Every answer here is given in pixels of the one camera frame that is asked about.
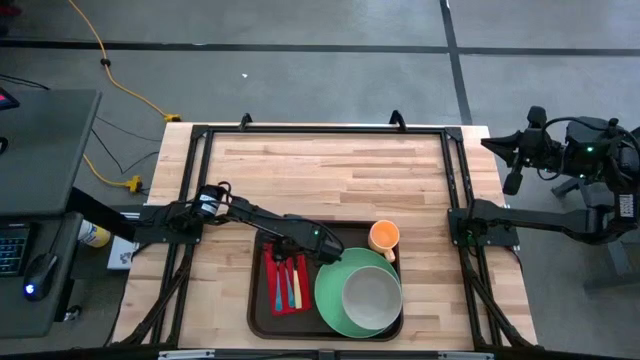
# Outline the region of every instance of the yellow cable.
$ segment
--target yellow cable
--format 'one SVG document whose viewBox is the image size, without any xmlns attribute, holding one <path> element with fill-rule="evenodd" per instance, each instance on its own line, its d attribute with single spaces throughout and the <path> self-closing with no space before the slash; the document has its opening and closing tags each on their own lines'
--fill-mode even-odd
<svg viewBox="0 0 640 360">
<path fill-rule="evenodd" d="M 91 169 L 91 172 L 93 172 L 93 174 L 98 179 L 100 179 L 102 182 L 104 182 L 105 184 L 108 184 L 108 185 L 111 185 L 111 186 L 118 186 L 118 187 L 128 187 L 129 186 L 129 183 L 127 183 L 127 182 L 115 182 L 115 181 L 111 181 L 111 180 L 105 179 L 102 175 L 100 175 L 100 173 L 98 173 L 96 168 L 93 167 L 93 164 L 91 163 L 91 160 L 89 160 L 87 155 L 82 154 L 82 157 L 84 158 L 84 161 L 87 162 L 87 165 L 89 165 L 89 169 Z"/>
<path fill-rule="evenodd" d="M 73 8 L 78 12 L 78 14 L 80 14 L 80 16 L 82 16 L 84 21 L 87 23 L 87 25 L 89 26 L 89 29 L 91 29 L 91 32 L 93 33 L 93 36 L 95 36 L 96 40 L 98 40 L 98 44 L 100 45 L 100 50 L 102 50 L 102 58 L 103 59 L 107 59 L 107 50 L 105 50 L 104 44 L 102 43 L 102 40 L 100 39 L 100 36 L 98 35 L 98 32 L 93 27 L 93 25 L 91 25 L 91 21 L 89 21 L 89 19 L 85 16 L 85 14 L 82 12 L 82 10 L 80 10 L 80 8 L 73 2 L 73 0 L 69 0 L 69 4 L 71 4 L 71 6 L 73 6 Z M 111 83 L 113 83 L 113 85 L 115 85 L 118 89 L 126 92 L 127 94 L 129 94 L 129 95 L 131 95 L 133 97 L 136 97 L 136 98 L 140 99 L 141 101 L 144 101 L 145 103 L 147 103 L 147 105 L 151 106 L 154 110 L 156 110 L 157 112 L 162 114 L 162 116 L 164 117 L 164 119 L 166 121 L 174 121 L 174 120 L 180 118 L 179 115 L 165 113 L 159 107 L 157 107 L 155 104 L 153 104 L 151 101 L 147 100 L 144 96 L 142 96 L 140 94 L 137 94 L 137 93 L 127 89 L 126 87 L 120 85 L 113 78 L 113 76 L 111 75 L 111 70 L 109 69 L 108 65 L 104 65 L 104 69 L 107 72 L 107 76 L 109 77 L 109 80 L 111 80 Z"/>
</svg>

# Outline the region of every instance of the green plate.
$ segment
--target green plate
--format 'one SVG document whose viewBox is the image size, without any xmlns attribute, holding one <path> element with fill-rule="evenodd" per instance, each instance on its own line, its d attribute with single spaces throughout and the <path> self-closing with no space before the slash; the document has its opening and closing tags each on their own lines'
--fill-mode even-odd
<svg viewBox="0 0 640 360">
<path fill-rule="evenodd" d="M 342 306 L 344 283 L 352 272 L 364 266 L 380 267 L 400 281 L 396 270 L 384 257 L 364 248 L 346 249 L 341 261 L 323 265 L 316 277 L 315 299 L 322 319 L 333 330 L 351 338 L 368 338 L 384 331 L 361 328 L 349 319 Z"/>
</svg>

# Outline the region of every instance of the computer keyboard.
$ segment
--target computer keyboard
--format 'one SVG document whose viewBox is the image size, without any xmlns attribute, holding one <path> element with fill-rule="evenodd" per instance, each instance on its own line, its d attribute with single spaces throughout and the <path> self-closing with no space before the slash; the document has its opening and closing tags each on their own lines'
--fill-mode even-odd
<svg viewBox="0 0 640 360">
<path fill-rule="evenodd" d="M 0 225 L 0 276 L 18 276 L 24 269 L 29 240 L 28 224 Z"/>
</svg>

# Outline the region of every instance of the desk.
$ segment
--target desk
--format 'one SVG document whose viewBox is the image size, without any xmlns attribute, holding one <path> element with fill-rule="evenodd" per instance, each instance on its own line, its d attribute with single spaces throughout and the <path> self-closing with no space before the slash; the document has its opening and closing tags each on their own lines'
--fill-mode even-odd
<svg viewBox="0 0 640 360">
<path fill-rule="evenodd" d="M 191 127 L 189 123 L 167 125 L 150 204 L 178 198 Z M 479 141 L 489 135 L 487 127 L 463 127 L 463 134 L 476 197 L 502 203 L 495 159 Z M 196 164 L 202 155 L 200 145 Z M 459 174 L 458 161 L 453 160 Z M 189 198 L 194 196 L 197 176 L 196 168 Z M 255 230 L 227 224 L 205 227 L 196 248 L 181 348 L 472 349 L 460 262 L 449 238 L 450 203 L 437 137 L 217 134 L 207 183 L 221 180 L 233 185 L 234 194 L 276 213 L 313 219 L 389 219 L 398 224 L 404 326 L 398 337 L 384 343 L 258 338 L 246 321 Z M 458 193 L 464 205 L 464 194 Z M 167 246 L 157 244 L 135 258 L 114 341 L 129 335 L 157 299 L 166 253 Z M 487 261 L 497 303 L 522 335 L 535 343 L 518 262 L 502 248 L 487 248 Z M 168 308 L 165 334 L 173 305 Z M 483 306 L 479 310 L 488 338 L 486 311 Z"/>
</svg>

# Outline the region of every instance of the white bowl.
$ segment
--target white bowl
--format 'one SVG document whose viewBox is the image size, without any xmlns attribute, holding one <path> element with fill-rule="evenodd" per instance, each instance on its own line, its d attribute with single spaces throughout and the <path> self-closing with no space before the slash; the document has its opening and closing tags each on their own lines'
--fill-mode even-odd
<svg viewBox="0 0 640 360">
<path fill-rule="evenodd" d="M 377 266 L 365 266 L 349 275 L 342 288 L 342 306 L 356 325 L 380 330 L 391 325 L 402 309 L 398 281 Z"/>
</svg>

